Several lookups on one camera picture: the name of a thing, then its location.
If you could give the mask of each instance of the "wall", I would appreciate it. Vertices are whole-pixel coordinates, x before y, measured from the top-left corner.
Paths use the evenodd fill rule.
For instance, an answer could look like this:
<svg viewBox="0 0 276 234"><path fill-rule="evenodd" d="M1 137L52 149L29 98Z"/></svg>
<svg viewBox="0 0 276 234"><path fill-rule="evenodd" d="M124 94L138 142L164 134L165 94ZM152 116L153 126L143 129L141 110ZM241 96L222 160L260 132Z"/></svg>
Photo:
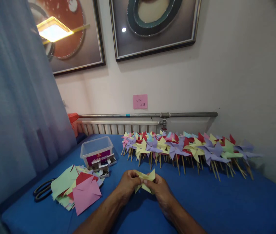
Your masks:
<svg viewBox="0 0 276 234"><path fill-rule="evenodd" d="M107 65L56 78L68 112L217 111L210 131L247 137L276 182L276 1L203 0L193 46L119 63L108 1L99 6ZM134 111L133 94L148 94L149 109Z"/></svg>

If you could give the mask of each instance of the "curtain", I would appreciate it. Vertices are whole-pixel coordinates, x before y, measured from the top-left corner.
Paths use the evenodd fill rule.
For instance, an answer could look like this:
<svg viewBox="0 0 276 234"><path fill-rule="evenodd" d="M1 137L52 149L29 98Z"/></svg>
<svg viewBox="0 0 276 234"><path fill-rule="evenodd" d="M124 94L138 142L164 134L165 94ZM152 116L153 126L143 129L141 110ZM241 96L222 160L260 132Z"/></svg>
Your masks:
<svg viewBox="0 0 276 234"><path fill-rule="evenodd" d="M0 203L74 145L28 2L0 0Z"/></svg>

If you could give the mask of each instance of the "black scissors handle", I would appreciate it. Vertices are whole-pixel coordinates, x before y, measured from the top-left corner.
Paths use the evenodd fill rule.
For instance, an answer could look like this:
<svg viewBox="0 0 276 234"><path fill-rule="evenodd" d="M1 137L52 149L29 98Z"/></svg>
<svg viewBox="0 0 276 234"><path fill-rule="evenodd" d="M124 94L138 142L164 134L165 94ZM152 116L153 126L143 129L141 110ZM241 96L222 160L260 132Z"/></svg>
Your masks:
<svg viewBox="0 0 276 234"><path fill-rule="evenodd" d="M52 194L51 190L51 182L53 182L56 178L51 179L49 181L46 181L45 183L41 184L36 190L33 192L33 196L35 196L34 201L40 202L44 200L46 197L48 197L50 194Z"/></svg>

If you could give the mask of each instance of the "ceiling light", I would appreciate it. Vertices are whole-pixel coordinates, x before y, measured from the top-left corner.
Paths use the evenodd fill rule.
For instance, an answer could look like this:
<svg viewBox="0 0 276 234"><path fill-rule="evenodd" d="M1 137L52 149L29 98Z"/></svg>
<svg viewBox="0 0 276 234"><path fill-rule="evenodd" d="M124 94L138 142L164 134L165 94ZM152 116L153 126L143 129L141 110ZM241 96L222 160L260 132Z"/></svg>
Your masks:
<svg viewBox="0 0 276 234"><path fill-rule="evenodd" d="M62 38L70 36L73 32L55 17L50 17L37 25L41 37L50 42L59 41Z"/></svg>

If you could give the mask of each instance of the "picture frame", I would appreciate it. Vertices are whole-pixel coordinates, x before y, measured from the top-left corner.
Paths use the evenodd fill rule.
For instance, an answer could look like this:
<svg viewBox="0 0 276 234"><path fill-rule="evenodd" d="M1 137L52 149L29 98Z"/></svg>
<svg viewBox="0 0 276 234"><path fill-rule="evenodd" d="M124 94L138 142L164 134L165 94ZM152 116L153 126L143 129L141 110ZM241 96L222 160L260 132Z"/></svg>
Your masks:
<svg viewBox="0 0 276 234"><path fill-rule="evenodd" d="M104 66L97 0L28 0L36 25L55 17L74 31L56 42L44 41L54 76Z"/></svg>
<svg viewBox="0 0 276 234"><path fill-rule="evenodd" d="M201 0L110 0L116 61L193 45L196 41ZM156 14L152 11L154 4Z"/></svg>

